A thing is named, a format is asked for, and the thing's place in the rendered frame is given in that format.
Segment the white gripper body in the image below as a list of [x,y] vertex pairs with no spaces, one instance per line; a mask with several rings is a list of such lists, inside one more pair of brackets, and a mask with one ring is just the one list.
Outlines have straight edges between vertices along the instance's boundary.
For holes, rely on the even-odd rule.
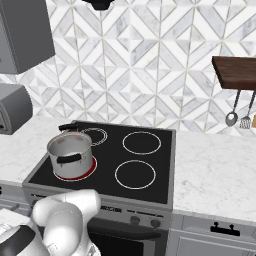
[[32,226],[31,219],[5,208],[0,210],[0,234],[19,225]]

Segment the black glass-top stove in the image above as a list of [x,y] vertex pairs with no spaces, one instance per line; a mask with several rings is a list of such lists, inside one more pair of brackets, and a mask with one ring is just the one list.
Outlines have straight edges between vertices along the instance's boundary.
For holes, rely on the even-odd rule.
[[[92,139],[94,171],[80,181],[64,181],[53,174],[49,156],[44,156],[22,183],[33,205],[50,195],[79,189],[94,189],[101,209],[94,218],[167,231],[173,207],[173,175],[176,132],[157,128],[72,121],[78,131]],[[154,229],[150,222],[158,219]]]

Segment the grey drawer front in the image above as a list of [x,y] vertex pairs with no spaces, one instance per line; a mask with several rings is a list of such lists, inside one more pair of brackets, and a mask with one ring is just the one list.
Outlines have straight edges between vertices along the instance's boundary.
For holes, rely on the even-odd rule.
[[0,209],[10,210],[15,204],[20,204],[20,207],[13,212],[28,215],[30,205],[26,200],[23,189],[15,186],[0,186]]
[[[233,224],[234,229],[240,231],[240,236],[237,237],[237,236],[211,232],[210,227],[215,222],[218,222],[219,226],[224,228],[228,228],[231,224]],[[239,239],[256,241],[256,227],[236,224],[234,222],[224,222],[224,221],[221,221],[220,219],[214,220],[214,219],[205,219],[205,218],[193,217],[193,216],[184,216],[183,222],[182,222],[182,229],[184,231],[192,231],[192,232],[199,232],[199,233],[206,233],[206,234],[213,234],[213,235],[224,235],[229,238],[239,238]]]

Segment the black oven door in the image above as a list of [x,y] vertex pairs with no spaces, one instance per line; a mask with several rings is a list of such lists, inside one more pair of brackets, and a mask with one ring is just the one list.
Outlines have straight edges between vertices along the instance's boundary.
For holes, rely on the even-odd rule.
[[165,256],[168,232],[90,229],[89,236],[101,256]]

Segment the grey toaster oven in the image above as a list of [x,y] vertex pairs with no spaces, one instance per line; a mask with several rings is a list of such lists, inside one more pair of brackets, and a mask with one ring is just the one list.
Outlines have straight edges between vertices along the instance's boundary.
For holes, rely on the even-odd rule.
[[0,134],[12,135],[32,116],[32,101],[26,88],[0,83]]

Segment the grey cupboard door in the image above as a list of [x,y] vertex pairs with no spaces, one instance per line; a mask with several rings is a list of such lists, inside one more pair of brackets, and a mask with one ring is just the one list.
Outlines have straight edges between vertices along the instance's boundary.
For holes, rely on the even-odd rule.
[[256,244],[175,231],[177,256],[256,256]]

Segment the grey hanging ladle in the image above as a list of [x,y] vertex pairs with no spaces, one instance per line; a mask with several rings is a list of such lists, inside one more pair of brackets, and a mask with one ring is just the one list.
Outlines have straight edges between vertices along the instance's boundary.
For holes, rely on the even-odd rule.
[[233,125],[235,125],[237,120],[238,120],[238,114],[236,113],[236,107],[237,107],[237,104],[238,104],[240,93],[241,93],[241,91],[238,90],[237,93],[236,93],[236,98],[235,98],[233,110],[226,115],[225,122],[226,122],[226,125],[228,127],[232,127]]

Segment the grey hanging slotted spatula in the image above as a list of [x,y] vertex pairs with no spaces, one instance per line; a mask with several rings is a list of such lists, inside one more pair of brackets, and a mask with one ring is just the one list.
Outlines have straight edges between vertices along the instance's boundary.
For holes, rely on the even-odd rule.
[[251,111],[251,108],[252,108],[252,105],[254,103],[254,99],[256,97],[256,90],[253,92],[252,94],[252,97],[251,97],[251,100],[250,100],[250,103],[249,103],[249,107],[248,107],[248,112],[247,112],[247,115],[244,116],[241,121],[240,121],[240,125],[239,127],[241,129],[249,129],[250,128],[250,125],[251,125],[251,118],[249,117],[249,114],[250,114],[250,111]]

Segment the dark wooden shelf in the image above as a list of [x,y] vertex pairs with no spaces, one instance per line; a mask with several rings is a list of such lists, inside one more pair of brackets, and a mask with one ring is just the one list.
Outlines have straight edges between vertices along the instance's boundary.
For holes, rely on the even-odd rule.
[[213,56],[212,65],[222,89],[256,90],[256,57]]

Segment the grey wall cupboard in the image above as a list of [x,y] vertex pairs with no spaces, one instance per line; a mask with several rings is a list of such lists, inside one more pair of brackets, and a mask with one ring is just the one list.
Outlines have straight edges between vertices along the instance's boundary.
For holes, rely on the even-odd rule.
[[0,74],[21,74],[55,55],[45,0],[0,0]]

